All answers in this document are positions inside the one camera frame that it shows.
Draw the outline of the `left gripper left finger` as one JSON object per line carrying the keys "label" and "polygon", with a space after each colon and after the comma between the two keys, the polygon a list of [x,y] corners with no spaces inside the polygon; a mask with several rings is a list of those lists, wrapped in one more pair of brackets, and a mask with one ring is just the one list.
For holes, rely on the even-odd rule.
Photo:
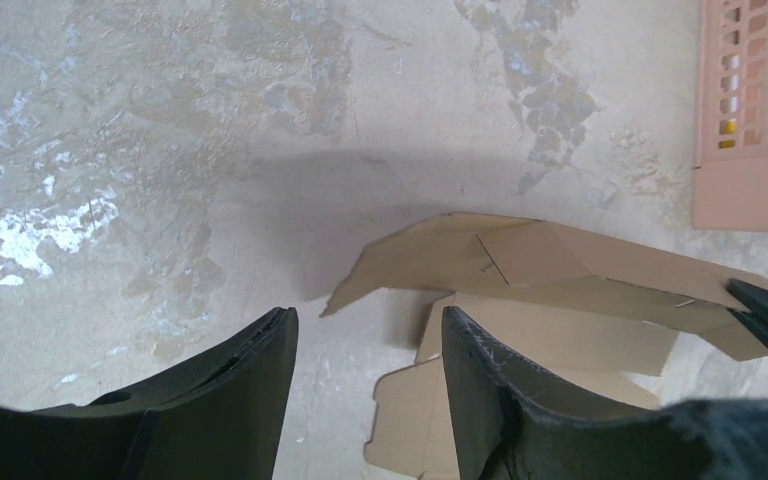
{"label": "left gripper left finger", "polygon": [[298,333],[296,310],[275,308],[87,405],[0,407],[0,479],[269,479]]}

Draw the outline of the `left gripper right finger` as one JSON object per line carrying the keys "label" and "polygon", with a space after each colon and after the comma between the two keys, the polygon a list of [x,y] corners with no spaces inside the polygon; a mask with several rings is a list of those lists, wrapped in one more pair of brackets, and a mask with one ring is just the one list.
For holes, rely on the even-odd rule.
{"label": "left gripper right finger", "polygon": [[464,479],[768,479],[768,399],[647,410],[563,379],[460,308],[441,335]]}

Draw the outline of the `brown cardboard box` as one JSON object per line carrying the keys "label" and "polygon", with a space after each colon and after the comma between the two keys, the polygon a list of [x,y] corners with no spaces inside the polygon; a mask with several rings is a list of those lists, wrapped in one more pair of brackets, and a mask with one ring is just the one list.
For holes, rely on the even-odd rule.
{"label": "brown cardboard box", "polygon": [[725,289],[753,273],[558,223],[455,212],[368,244],[325,308],[381,288],[438,290],[412,366],[383,376],[365,460],[419,479],[455,479],[442,311],[457,306],[561,378],[634,409],[660,400],[631,380],[659,376],[680,333],[737,361],[768,355]]}

